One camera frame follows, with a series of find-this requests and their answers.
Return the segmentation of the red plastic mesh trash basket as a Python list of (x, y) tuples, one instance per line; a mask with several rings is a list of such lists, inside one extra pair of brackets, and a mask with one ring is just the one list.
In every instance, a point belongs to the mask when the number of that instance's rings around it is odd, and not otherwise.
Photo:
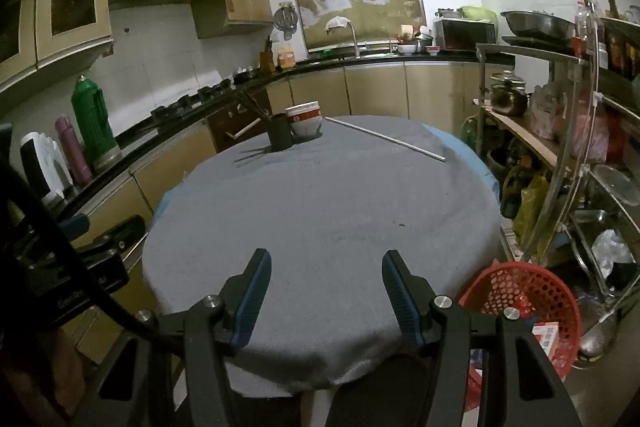
[[(460, 305), (471, 311), (490, 315), (501, 315), (506, 308), (513, 308), (520, 314), (529, 332), (540, 321), (557, 321), (560, 324), (559, 360), (551, 366), (558, 375), (560, 384), (570, 373), (577, 357), (579, 337), (582, 333), (577, 300), (570, 288), (552, 272), (520, 262), (503, 262), (477, 274), (467, 283), (458, 299)], [(554, 388), (544, 378), (542, 367), (537, 363), (533, 351), (527, 343), (516, 343), (518, 357), (518, 391), (520, 399), (551, 399)], [(483, 350), (472, 349), (466, 388), (465, 412), (480, 407), (480, 396), (484, 387)], [(560, 421), (558, 409), (553, 405), (540, 407), (549, 413), (551, 419), (536, 419), (536, 426), (581, 426), (573, 404), (568, 400), (570, 419)]]

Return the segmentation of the lower counter cabinets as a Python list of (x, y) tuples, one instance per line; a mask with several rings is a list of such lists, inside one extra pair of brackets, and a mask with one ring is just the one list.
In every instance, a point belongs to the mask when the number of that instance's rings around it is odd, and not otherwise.
[(266, 248), (274, 272), (257, 337), (276, 347), (273, 326), (308, 332), (324, 296), (340, 304), (337, 332), (352, 319), (382, 329), (363, 306), (382, 295), (389, 249), (458, 291), (499, 249), (498, 182), (456, 135), (482, 72), (491, 67), (417, 62), (286, 78), (262, 99), (316, 139), (281, 153), (264, 140), (213, 150), (200, 130), (156, 154), (88, 209), (92, 235), (133, 215), (150, 222), (117, 301), (180, 309)]

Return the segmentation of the white electric appliance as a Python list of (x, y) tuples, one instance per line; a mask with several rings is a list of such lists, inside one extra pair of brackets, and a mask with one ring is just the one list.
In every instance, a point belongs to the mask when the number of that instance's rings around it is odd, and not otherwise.
[(21, 139), (20, 155), (27, 182), (43, 205), (61, 204), (73, 180), (58, 143), (44, 133), (29, 132)]

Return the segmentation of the pink thermos bottle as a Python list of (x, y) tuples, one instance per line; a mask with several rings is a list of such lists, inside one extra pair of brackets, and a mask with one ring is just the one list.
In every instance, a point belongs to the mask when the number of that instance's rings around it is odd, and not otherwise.
[(78, 141), (70, 117), (61, 115), (54, 125), (74, 180), (79, 186), (88, 185), (92, 181), (92, 172), (85, 160), (84, 151)]

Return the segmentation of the orange white carton box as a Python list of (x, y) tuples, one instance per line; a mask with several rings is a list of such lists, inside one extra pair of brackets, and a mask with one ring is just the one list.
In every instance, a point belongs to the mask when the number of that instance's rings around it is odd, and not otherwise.
[(557, 321), (540, 321), (532, 326), (532, 333), (548, 359), (556, 364), (560, 350), (560, 324)]

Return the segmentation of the white thin rod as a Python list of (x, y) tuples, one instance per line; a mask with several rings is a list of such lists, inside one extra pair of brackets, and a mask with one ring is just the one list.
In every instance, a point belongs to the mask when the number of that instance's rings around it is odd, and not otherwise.
[(331, 124), (338, 124), (341, 127), (347, 128), (347, 129), (352, 129), (355, 130), (357, 132), (363, 133), (363, 134), (367, 134), (370, 136), (374, 136), (375, 138), (378, 138), (380, 140), (383, 140), (385, 142), (388, 143), (392, 143), (395, 145), (398, 145), (400, 147), (406, 148), (407, 150), (413, 150), (413, 152), (416, 152), (418, 154), (421, 154), (423, 156), (432, 158), (434, 160), (440, 161), (440, 162), (445, 162), (446, 158), (445, 156), (436, 154), (431, 152), (430, 150), (424, 150), (424, 148), (422, 147), (418, 147), (416, 145), (410, 144), (408, 142), (405, 141), (401, 141), (398, 140), (396, 138), (392, 138), (391, 136), (388, 136), (386, 134), (380, 133), (380, 132), (376, 132), (367, 128), (363, 128), (360, 126), (357, 126), (356, 124), (349, 124), (349, 122), (347, 121), (342, 121), (336, 118), (332, 118), (332, 117), (323, 117), (323, 119), (327, 122), (330, 122)]

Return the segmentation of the yellow plastic bag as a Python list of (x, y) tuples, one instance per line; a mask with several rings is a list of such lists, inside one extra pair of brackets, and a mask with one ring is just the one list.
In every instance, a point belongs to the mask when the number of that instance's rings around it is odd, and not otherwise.
[(542, 204), (549, 190), (549, 182), (544, 174), (536, 174), (521, 191), (521, 206), (513, 219), (513, 232), (518, 238), (518, 247), (525, 246), (532, 235)]

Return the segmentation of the green thermos flask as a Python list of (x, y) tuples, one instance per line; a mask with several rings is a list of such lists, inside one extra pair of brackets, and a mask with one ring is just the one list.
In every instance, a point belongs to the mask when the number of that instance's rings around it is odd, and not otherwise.
[(90, 78), (80, 75), (72, 93), (72, 106), (86, 159), (96, 172), (102, 172), (119, 161), (120, 147), (114, 137), (102, 89)]

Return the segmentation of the dark chopstick holder cup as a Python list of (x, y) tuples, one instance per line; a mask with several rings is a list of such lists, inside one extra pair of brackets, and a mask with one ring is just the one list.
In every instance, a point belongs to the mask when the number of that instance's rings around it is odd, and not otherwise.
[(294, 144), (293, 135), (285, 113), (274, 114), (267, 124), (270, 147), (273, 152), (287, 150)]

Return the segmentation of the white red ceramic bowl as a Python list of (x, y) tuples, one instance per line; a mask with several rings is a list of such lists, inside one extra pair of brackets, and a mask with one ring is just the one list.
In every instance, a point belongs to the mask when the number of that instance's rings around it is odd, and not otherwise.
[(318, 101), (290, 106), (285, 109), (292, 135), (296, 141), (309, 141), (321, 134), (322, 115)]

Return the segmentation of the dark metal kettle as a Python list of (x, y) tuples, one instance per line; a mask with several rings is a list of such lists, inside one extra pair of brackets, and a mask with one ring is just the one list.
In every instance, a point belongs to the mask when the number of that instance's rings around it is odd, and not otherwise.
[(522, 117), (528, 105), (525, 80), (510, 70), (494, 72), (490, 79), (492, 109), (502, 115)]

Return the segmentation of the metal storage rack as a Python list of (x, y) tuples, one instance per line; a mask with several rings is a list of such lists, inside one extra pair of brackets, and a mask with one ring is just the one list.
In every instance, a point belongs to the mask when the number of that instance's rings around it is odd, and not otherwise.
[[(612, 23), (586, 4), (574, 37), (561, 44), (527, 37), (478, 44), (473, 146), (489, 164), (506, 162), (500, 208), (511, 222), (515, 256), (556, 265), (564, 260), (559, 248), (570, 245), (575, 273), (609, 306), (639, 288), (639, 180), (623, 164), (623, 122), (637, 121), (639, 112), (626, 94), (611, 91), (620, 79), (606, 57), (604, 28)], [(491, 107), (490, 77), (505, 70), (526, 82), (522, 117)], [(512, 222), (536, 174), (547, 177), (549, 190), (521, 251)]]

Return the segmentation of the microwave oven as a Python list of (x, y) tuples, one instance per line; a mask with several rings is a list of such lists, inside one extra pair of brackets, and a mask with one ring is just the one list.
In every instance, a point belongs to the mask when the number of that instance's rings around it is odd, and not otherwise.
[(496, 43), (496, 28), (491, 22), (439, 18), (433, 24), (436, 46), (446, 51), (474, 51), (479, 43)]

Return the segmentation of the hanging metal strainer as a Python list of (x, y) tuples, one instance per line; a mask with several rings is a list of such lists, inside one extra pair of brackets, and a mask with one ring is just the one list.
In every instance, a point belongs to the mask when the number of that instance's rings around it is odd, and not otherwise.
[(283, 1), (273, 14), (273, 26), (283, 34), (285, 41), (290, 41), (297, 31), (298, 14), (292, 2)]

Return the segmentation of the large metal basin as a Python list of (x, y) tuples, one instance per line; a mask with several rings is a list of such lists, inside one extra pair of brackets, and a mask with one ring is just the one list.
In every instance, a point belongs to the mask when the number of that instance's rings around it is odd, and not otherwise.
[(548, 41), (568, 41), (574, 37), (575, 25), (555, 15), (526, 10), (503, 11), (500, 15), (517, 37)]

